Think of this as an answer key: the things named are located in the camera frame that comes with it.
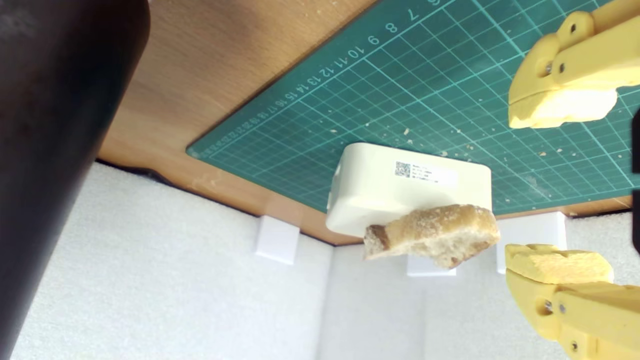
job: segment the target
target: ruler numbers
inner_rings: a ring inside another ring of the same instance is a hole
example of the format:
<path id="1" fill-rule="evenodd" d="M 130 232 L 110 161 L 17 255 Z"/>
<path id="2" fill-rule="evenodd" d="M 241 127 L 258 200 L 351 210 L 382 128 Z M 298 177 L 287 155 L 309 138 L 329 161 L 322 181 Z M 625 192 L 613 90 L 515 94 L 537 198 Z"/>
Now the ruler numbers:
<path id="1" fill-rule="evenodd" d="M 424 0 L 425 3 L 432 6 L 438 6 L 440 0 Z M 419 13 L 419 10 L 406 9 L 404 18 L 400 18 L 400 22 L 406 27 L 416 23 L 420 16 L 424 15 Z M 244 121 L 242 124 L 236 126 L 228 134 L 217 140 L 213 145 L 206 148 L 206 150 L 197 154 L 199 158 L 211 158 L 213 154 L 222 148 L 226 147 L 230 142 L 242 136 L 245 132 L 258 126 L 260 123 L 269 120 L 274 115 L 280 113 L 283 109 L 296 102 L 300 97 L 312 92 L 319 86 L 325 84 L 328 80 L 340 74 L 346 70 L 350 65 L 354 64 L 358 59 L 378 50 L 386 42 L 393 39 L 397 35 L 398 31 L 405 30 L 399 28 L 400 24 L 395 22 L 387 22 L 383 25 L 383 31 L 378 31 L 376 35 L 370 35 L 362 39 L 360 45 L 355 45 L 350 49 L 343 52 L 341 56 L 338 56 L 332 63 L 321 67 L 316 74 L 311 75 L 306 80 L 298 83 L 296 86 L 292 86 L 291 90 L 282 94 L 281 97 L 275 101 L 270 101 L 269 104 L 263 106 L 258 112 L 254 113 L 252 117 Z"/>

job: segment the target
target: green cutting mat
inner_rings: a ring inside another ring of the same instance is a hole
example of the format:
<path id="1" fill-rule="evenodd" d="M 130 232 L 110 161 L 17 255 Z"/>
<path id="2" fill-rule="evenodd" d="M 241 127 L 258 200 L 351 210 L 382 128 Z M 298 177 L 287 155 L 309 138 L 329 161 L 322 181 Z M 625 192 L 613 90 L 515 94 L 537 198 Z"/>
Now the green cutting mat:
<path id="1" fill-rule="evenodd" d="M 629 151 L 638 89 L 622 89 L 605 120 L 507 127 L 527 51 L 604 2 L 382 0 L 188 154 L 320 211 L 355 142 L 488 165 L 497 214 L 627 195 L 640 186 Z"/>

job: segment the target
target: white support block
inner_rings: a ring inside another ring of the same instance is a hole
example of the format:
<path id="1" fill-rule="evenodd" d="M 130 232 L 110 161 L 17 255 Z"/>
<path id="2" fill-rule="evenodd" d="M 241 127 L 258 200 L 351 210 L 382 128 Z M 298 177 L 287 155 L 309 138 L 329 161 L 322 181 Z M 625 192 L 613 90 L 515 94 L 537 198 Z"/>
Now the white support block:
<path id="1" fill-rule="evenodd" d="M 255 254 L 293 265 L 299 237 L 299 227 L 265 215 L 260 218 Z"/>
<path id="2" fill-rule="evenodd" d="M 566 250 L 565 220 L 560 211 L 498 220 L 501 235 L 495 246 L 498 273 L 506 273 L 504 246 L 507 244 L 550 244 Z"/>
<path id="3" fill-rule="evenodd" d="M 456 269 L 448 270 L 437 267 L 431 258 L 407 255 L 406 274 L 410 277 L 456 276 Z"/>

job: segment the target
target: white plastic box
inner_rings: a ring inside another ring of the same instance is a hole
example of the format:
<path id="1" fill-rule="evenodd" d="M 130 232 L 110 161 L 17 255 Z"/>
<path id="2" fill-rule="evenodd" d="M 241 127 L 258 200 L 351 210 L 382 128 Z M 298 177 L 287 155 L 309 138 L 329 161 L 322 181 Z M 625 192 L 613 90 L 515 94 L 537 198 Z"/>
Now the white plastic box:
<path id="1" fill-rule="evenodd" d="M 342 153 L 327 204 L 326 226 L 363 237 L 415 209 L 473 204 L 492 209 L 491 170 L 485 165 L 369 143 Z"/>

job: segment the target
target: white foam wall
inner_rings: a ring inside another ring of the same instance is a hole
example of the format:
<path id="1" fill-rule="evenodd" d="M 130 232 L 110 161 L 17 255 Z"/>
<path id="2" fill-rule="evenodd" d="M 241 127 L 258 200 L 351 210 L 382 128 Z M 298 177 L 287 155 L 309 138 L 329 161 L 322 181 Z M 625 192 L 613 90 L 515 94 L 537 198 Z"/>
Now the white foam wall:
<path id="1" fill-rule="evenodd" d="M 593 250 L 616 283 L 640 285 L 630 213 L 567 221 L 569 249 Z M 335 249 L 320 360 L 555 360 L 557 343 L 526 322 L 496 272 L 495 251 L 462 264 L 456 277 L 410 279 L 401 258 L 362 261 L 361 245 Z"/>
<path id="2" fill-rule="evenodd" d="M 253 255 L 258 220 L 94 165 L 14 360 L 316 357 L 332 247 Z"/>

